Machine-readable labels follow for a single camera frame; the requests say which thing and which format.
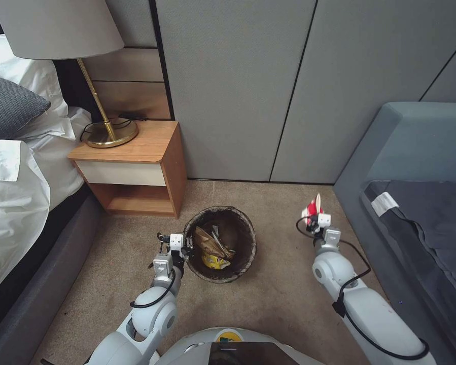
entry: wooden nightstand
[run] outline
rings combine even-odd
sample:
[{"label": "wooden nightstand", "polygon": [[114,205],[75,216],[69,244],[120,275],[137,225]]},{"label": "wooden nightstand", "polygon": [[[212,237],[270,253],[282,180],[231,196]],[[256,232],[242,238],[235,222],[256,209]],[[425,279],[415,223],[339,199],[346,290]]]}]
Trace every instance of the wooden nightstand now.
[{"label": "wooden nightstand", "polygon": [[179,124],[137,124],[138,136],[126,144],[95,149],[83,143],[68,157],[107,212],[178,218],[187,181]]}]

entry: table lamp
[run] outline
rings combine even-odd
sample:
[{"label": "table lamp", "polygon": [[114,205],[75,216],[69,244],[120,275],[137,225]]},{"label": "table lamp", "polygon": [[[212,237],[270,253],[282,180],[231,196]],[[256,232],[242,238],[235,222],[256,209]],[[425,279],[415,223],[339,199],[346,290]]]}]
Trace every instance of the table lamp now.
[{"label": "table lamp", "polygon": [[135,122],[110,122],[82,60],[124,47],[104,0],[0,0],[0,23],[17,57],[77,59],[103,118],[89,130],[88,145],[114,147],[135,138]]}]

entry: carpet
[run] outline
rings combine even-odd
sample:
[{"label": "carpet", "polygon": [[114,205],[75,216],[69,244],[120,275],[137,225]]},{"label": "carpet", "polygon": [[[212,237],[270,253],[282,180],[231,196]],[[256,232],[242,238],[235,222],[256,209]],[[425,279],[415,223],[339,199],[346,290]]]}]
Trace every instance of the carpet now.
[{"label": "carpet", "polygon": [[[257,256],[247,273],[229,284],[201,280],[186,265],[178,320],[159,353],[193,332],[233,326],[270,335],[328,365],[368,363],[312,274],[312,241],[294,226],[317,192],[333,225],[341,229],[341,238],[360,248],[331,186],[189,181],[178,220],[105,214],[91,252],[32,364],[39,364],[42,357],[56,365],[83,364],[129,313],[130,301],[149,286],[153,270],[147,266],[159,249],[156,233],[182,231],[193,215],[213,205],[233,205],[250,218]],[[342,245],[341,251],[356,272],[364,270],[350,247]],[[364,281],[384,296],[373,272]]]}]

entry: wooden headboard panel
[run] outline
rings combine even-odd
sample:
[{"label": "wooden headboard panel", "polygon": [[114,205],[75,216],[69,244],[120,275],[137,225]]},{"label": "wooden headboard panel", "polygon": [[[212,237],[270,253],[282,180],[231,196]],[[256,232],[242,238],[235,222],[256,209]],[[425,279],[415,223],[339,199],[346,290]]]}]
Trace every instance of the wooden headboard panel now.
[{"label": "wooden headboard panel", "polygon": [[76,60],[54,60],[64,100],[69,106],[80,106],[91,113],[93,122],[101,122],[101,114],[91,95]]}]

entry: brass lamp stand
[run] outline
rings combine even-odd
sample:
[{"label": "brass lamp stand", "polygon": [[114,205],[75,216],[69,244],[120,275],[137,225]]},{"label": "brass lamp stand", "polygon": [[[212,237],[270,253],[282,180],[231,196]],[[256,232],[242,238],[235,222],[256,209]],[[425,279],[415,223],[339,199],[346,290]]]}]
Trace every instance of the brass lamp stand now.
[{"label": "brass lamp stand", "polygon": [[78,58],[77,62],[81,71],[86,79],[89,90],[91,90],[92,96],[96,101],[99,112],[101,113],[103,123],[94,123],[88,129],[88,136],[86,137],[86,143],[95,148],[107,148],[114,147],[120,144],[127,143],[132,140],[138,134],[138,126],[134,121],[130,121],[126,124],[115,125],[111,123],[104,108],[102,107],[101,101],[99,100],[96,89],[92,84],[91,78],[87,72],[86,66],[82,58]]}]

